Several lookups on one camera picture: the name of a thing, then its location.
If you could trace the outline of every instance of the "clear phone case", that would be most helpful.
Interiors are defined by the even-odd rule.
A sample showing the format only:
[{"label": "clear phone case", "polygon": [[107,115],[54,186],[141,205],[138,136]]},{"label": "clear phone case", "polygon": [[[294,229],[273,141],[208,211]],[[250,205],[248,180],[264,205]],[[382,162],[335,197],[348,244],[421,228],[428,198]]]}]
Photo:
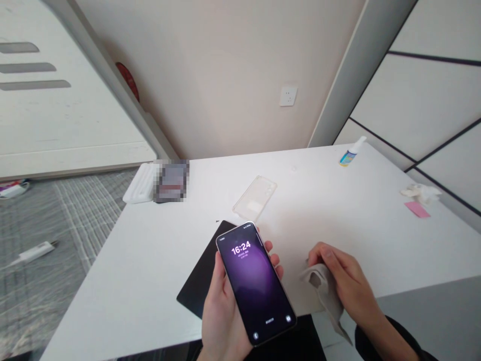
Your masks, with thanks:
[{"label": "clear phone case", "polygon": [[276,183],[258,175],[232,211],[245,220],[256,222],[276,188]]}]

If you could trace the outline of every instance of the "black sleeve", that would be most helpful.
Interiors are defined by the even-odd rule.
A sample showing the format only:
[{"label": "black sleeve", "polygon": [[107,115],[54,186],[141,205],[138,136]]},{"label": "black sleeve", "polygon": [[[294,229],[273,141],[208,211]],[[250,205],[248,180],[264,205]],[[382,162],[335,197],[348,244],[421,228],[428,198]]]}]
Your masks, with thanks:
[{"label": "black sleeve", "polygon": [[[403,339],[412,347],[414,352],[417,353],[421,361],[437,361],[431,354],[421,349],[421,346],[417,343],[414,337],[398,322],[391,317],[386,316],[388,321],[399,332]],[[371,341],[367,338],[366,334],[360,327],[356,327],[355,332],[356,350],[359,352],[364,361],[383,361],[381,356],[377,353],[376,349],[372,345]]]}]

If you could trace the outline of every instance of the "spray bottle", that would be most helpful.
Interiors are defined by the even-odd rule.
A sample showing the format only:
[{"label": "spray bottle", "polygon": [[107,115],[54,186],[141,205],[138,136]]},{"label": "spray bottle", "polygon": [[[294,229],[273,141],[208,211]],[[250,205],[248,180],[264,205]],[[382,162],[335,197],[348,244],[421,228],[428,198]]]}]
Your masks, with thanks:
[{"label": "spray bottle", "polygon": [[362,143],[364,143],[365,140],[366,140],[365,136],[360,137],[358,141],[355,142],[354,145],[349,148],[346,154],[342,156],[341,160],[339,161],[339,164],[341,166],[348,166],[349,163],[351,163],[354,157],[357,155],[357,153],[359,153],[359,149],[361,148]]}]

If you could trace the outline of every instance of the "beige wall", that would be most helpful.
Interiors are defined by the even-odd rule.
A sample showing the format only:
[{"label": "beige wall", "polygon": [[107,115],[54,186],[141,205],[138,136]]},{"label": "beige wall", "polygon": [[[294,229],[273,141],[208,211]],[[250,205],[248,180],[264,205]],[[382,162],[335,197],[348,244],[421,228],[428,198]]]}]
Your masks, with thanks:
[{"label": "beige wall", "polygon": [[[364,0],[77,0],[181,157],[307,146]],[[294,107],[281,87],[298,86]]]}]

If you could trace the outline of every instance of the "wall outlet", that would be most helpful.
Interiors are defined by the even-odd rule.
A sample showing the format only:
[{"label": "wall outlet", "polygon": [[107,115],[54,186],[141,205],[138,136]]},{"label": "wall outlet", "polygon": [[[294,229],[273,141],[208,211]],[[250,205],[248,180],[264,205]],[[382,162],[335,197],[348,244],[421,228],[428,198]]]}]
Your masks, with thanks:
[{"label": "wall outlet", "polygon": [[280,106],[293,106],[296,101],[297,88],[282,87]]}]

